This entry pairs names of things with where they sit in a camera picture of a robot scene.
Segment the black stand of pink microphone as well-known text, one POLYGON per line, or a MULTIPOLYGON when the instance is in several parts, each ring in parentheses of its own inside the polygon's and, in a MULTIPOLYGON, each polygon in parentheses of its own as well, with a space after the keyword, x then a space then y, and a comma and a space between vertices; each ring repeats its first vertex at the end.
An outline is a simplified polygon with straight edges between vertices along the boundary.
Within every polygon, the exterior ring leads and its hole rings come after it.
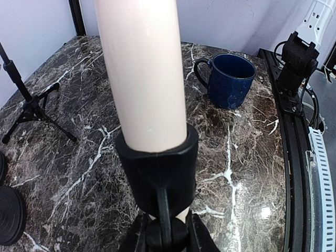
POLYGON ((129 148, 122 133, 115 140, 124 172, 140 210, 155 219, 145 229, 151 251, 183 251, 189 234, 177 218, 194 200, 198 134, 187 125, 187 138, 179 146, 159 153, 129 148))

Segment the pink microphone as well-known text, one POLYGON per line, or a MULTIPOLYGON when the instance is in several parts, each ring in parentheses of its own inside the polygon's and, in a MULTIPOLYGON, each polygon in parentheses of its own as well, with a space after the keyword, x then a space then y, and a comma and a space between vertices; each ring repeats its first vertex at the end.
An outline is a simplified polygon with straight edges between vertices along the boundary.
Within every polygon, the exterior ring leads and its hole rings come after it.
POLYGON ((163 152, 187 137, 176 1, 95 1, 99 35, 126 144, 163 152))

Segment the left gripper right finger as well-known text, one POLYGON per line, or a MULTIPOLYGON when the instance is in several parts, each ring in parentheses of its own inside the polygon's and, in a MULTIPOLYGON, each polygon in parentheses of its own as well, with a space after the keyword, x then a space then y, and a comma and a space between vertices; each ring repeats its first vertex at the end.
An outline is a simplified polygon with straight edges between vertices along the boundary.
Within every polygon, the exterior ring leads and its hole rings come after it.
POLYGON ((207 227, 197 214, 193 214, 189 211, 186 218, 186 224, 189 234, 186 251, 219 252, 207 227))

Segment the black stand of purple microphone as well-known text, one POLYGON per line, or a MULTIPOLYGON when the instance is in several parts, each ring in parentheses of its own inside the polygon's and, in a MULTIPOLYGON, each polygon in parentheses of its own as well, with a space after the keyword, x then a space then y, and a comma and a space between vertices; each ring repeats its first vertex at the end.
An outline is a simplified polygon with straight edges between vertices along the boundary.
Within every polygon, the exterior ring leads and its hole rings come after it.
POLYGON ((26 220, 26 203, 19 191, 1 186, 1 246, 10 246, 22 237, 26 220))

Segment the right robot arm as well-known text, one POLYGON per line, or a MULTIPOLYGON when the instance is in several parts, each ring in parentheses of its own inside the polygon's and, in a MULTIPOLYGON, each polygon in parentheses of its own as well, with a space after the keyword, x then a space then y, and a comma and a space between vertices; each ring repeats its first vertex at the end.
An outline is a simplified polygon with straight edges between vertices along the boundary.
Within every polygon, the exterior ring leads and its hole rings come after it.
POLYGON ((335 1, 313 1, 302 23, 275 47, 274 57, 282 65, 277 85, 286 99, 295 98, 317 69, 322 37, 334 14, 335 1))

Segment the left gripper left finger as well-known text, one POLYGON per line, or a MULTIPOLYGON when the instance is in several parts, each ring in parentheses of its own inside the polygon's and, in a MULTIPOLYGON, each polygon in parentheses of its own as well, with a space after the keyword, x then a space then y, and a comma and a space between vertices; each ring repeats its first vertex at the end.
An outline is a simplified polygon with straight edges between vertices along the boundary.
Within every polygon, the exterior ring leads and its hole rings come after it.
POLYGON ((135 218, 123 242, 123 251, 149 251, 145 241, 145 231, 148 223, 148 214, 142 213, 135 218))

